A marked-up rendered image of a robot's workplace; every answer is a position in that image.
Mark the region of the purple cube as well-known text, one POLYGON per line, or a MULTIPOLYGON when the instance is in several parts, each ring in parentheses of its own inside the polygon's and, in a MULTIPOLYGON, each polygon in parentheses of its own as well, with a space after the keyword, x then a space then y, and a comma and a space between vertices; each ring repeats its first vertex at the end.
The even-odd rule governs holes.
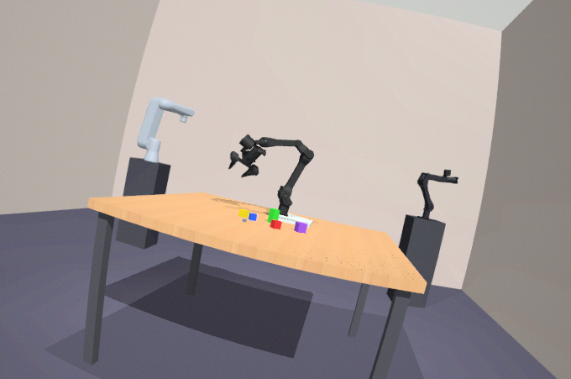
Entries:
POLYGON ((306 233, 308 224, 296 222, 294 230, 298 233, 306 233))

